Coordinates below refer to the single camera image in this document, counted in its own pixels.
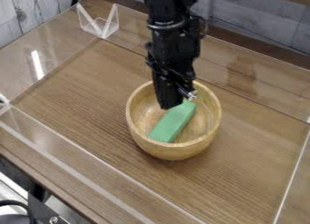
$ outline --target wooden bowl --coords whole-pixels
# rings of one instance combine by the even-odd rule
[[[177,161],[198,154],[209,145],[218,122],[221,108],[212,91],[198,82],[193,82],[197,90],[197,109],[185,128],[178,133],[173,143],[153,141],[148,132],[165,111],[156,101],[152,82],[144,83],[130,94],[125,105],[125,119],[129,132],[137,146],[152,156]]]

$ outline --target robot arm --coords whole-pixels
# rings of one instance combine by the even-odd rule
[[[202,19],[189,13],[197,0],[144,0],[148,8],[148,28],[152,41],[146,65],[160,107],[169,109],[193,99],[193,59],[200,55],[200,38],[204,35]]]

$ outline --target bowl rim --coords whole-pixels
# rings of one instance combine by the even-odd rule
[[[130,110],[130,103],[132,103],[132,100],[133,98],[136,97],[136,94],[145,88],[148,87],[149,85],[152,84],[152,81],[149,82],[145,82],[142,83],[132,92],[129,98],[128,98],[128,101],[126,101],[126,104],[125,104],[125,120],[126,120],[126,123],[128,123],[128,126],[129,128],[134,131],[134,133],[138,135],[138,137],[144,140],[144,141],[148,141],[150,142],[152,144],[156,144],[156,145],[160,145],[161,147],[173,147],[173,148],[184,148],[184,147],[188,147],[188,146],[192,146],[193,144],[204,141],[208,136],[212,136],[213,135],[213,132],[217,130],[217,127],[218,127],[218,123],[221,121],[221,105],[220,105],[220,102],[217,100],[217,97],[214,96],[213,92],[208,89],[208,87],[201,83],[201,82],[197,82],[197,81],[193,81],[193,84],[197,85],[198,87],[201,87],[202,90],[206,91],[206,93],[210,95],[213,101],[214,101],[214,105],[217,107],[217,115],[216,115],[216,122],[214,122],[214,125],[212,127],[212,129],[205,133],[202,134],[197,139],[192,140],[192,141],[184,141],[184,142],[178,142],[178,143],[169,143],[169,142],[161,142],[161,141],[153,141],[146,135],[144,135],[141,133],[141,131],[136,128],[136,125],[132,121],[132,118],[130,118],[130,115],[129,115],[129,110]]]

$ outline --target wooden table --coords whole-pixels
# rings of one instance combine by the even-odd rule
[[[106,15],[110,3],[85,0],[84,7]],[[305,223],[305,186],[303,202],[288,190],[277,209],[308,144],[308,71],[208,37],[194,67],[222,106],[217,136],[192,159],[153,159],[124,119],[126,98],[149,80],[145,16],[122,7],[118,13],[108,41],[78,29],[70,9],[0,52],[10,70],[1,65],[0,92],[17,95],[0,117],[0,153],[96,223],[272,223],[277,214],[281,223]],[[57,69],[19,95],[37,81],[31,51],[45,72]]]

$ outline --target green sponge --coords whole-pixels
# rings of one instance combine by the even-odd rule
[[[184,100],[182,103],[166,111],[148,133],[153,141],[173,142],[178,132],[184,129],[193,113],[196,104]]]

